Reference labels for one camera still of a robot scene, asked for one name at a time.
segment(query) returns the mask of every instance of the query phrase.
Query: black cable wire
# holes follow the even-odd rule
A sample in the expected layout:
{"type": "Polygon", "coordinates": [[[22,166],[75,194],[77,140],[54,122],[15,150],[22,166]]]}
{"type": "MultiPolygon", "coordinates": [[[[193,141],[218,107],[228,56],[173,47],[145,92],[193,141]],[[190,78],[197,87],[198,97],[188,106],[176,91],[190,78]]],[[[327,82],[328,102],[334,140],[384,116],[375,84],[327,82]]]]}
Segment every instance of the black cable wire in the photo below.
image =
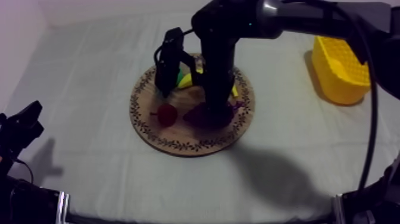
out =
{"type": "Polygon", "coordinates": [[[17,163],[20,163],[20,164],[22,164],[22,165],[24,165],[24,166],[26,166],[26,167],[28,168],[29,174],[30,174],[30,183],[33,184],[33,181],[34,181],[34,179],[33,179],[33,172],[32,172],[32,170],[30,169],[30,167],[28,166],[28,164],[26,164],[24,161],[19,160],[19,159],[15,159],[14,161],[17,162],[17,163]]]}
{"type": "Polygon", "coordinates": [[[162,50],[162,48],[163,48],[163,46],[165,46],[165,44],[171,43],[172,41],[175,41],[176,39],[181,38],[181,37],[183,37],[183,36],[186,36],[186,35],[188,35],[188,34],[190,34],[190,33],[192,33],[192,32],[193,32],[193,29],[190,29],[190,30],[187,30],[187,31],[183,32],[181,35],[176,36],[175,38],[172,38],[172,39],[170,39],[170,40],[164,41],[164,42],[161,44],[161,46],[159,46],[159,47],[157,48],[157,50],[155,50],[155,52],[154,52],[154,64],[155,64],[155,66],[156,66],[156,67],[158,66],[158,53],[162,50]]]}
{"type": "Polygon", "coordinates": [[[368,69],[370,73],[370,83],[371,83],[371,126],[370,126],[370,136],[368,139],[368,148],[367,148],[367,156],[365,158],[364,168],[362,170],[360,183],[358,185],[357,194],[361,193],[361,191],[365,188],[365,184],[368,179],[368,174],[370,172],[372,158],[374,155],[375,142],[376,142],[376,133],[377,133],[377,123],[378,123],[378,91],[377,84],[375,81],[375,67],[373,64],[372,54],[370,51],[370,47],[367,42],[367,38],[360,28],[360,26],[350,17],[348,13],[346,13],[343,9],[339,8],[335,3],[326,2],[322,0],[285,0],[284,3],[294,3],[294,2],[302,2],[309,5],[313,5],[319,8],[328,8],[330,10],[336,11],[340,16],[342,16],[345,20],[350,22],[354,27],[355,31],[360,36],[361,42],[364,45],[365,53],[367,54],[367,62],[368,69]]]}

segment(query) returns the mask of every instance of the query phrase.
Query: wooden board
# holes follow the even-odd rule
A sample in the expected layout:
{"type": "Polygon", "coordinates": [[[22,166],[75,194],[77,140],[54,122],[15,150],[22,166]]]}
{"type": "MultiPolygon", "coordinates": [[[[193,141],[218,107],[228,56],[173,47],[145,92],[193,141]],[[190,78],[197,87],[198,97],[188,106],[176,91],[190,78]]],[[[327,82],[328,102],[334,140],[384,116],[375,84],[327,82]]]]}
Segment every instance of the wooden board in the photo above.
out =
{"type": "MultiPolygon", "coordinates": [[[[192,54],[196,58],[196,66],[202,67],[200,54],[192,54]]],[[[181,64],[183,74],[189,68],[181,64]]],[[[175,89],[167,99],[159,94],[154,85],[155,67],[151,67],[138,80],[130,98],[130,119],[134,129],[152,147],[162,152],[184,157],[208,155],[228,147],[238,140],[249,127],[254,114],[254,92],[249,80],[234,68],[235,85],[239,96],[229,101],[243,104],[232,122],[219,130],[203,130],[190,126],[183,120],[189,110],[200,102],[204,102],[204,91],[199,86],[183,90],[175,89]],[[150,115],[156,113],[157,108],[163,103],[169,103],[177,108],[178,118],[171,127],[159,125],[157,117],[150,115]]]]}

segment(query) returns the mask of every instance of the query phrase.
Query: table surface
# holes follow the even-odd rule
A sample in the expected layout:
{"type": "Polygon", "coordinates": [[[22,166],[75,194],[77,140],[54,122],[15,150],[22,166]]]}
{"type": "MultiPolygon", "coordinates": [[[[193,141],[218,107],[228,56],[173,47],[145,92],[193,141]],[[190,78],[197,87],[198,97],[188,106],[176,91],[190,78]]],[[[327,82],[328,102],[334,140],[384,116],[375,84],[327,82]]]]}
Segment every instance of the table surface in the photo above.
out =
{"type": "MultiPolygon", "coordinates": [[[[102,219],[178,223],[275,222],[329,210],[357,187],[370,126],[370,96],[330,104],[312,82],[314,38],[284,32],[242,39],[235,64],[250,79],[252,124],[231,149],[177,158],[146,145],[129,120],[129,97],[153,64],[165,31],[190,28],[192,13],[108,18],[49,30],[6,109],[43,105],[45,131],[20,158],[35,184],[71,194],[71,211],[102,219]]],[[[194,35],[187,52],[199,52],[194,35]]],[[[379,90],[369,183],[398,153],[400,102],[379,90]]],[[[29,178],[24,167],[11,174],[29,178]]]]}

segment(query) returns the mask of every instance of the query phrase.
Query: yellow basket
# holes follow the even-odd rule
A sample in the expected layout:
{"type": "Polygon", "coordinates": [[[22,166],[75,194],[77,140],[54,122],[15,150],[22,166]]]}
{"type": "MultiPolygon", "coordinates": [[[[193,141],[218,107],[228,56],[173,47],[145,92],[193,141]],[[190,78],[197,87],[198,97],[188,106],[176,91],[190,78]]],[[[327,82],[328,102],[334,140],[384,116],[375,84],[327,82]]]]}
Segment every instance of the yellow basket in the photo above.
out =
{"type": "Polygon", "coordinates": [[[346,41],[315,37],[312,63],[325,96],[338,104],[355,104],[370,90],[368,65],[362,65],[346,41]]]}

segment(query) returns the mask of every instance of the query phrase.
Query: silver metal part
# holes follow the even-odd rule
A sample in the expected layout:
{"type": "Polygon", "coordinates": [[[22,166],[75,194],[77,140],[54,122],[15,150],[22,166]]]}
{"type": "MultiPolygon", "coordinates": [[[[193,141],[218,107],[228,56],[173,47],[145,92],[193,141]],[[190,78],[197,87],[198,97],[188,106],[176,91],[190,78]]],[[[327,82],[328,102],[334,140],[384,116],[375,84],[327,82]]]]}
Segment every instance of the silver metal part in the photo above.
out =
{"type": "Polygon", "coordinates": [[[66,224],[65,217],[67,217],[68,205],[70,202],[70,195],[60,191],[58,196],[57,214],[55,217],[55,224],[66,224]]]}
{"type": "Polygon", "coordinates": [[[280,0],[259,0],[257,2],[257,23],[264,38],[275,39],[282,33],[277,20],[280,0]]]}
{"type": "Polygon", "coordinates": [[[333,198],[333,212],[335,214],[336,224],[346,224],[342,194],[337,194],[333,198]]]}
{"type": "Polygon", "coordinates": [[[369,224],[376,224],[376,220],[375,220],[375,217],[374,217],[374,214],[372,213],[372,211],[368,210],[365,213],[367,214],[368,221],[370,222],[369,224]]]}

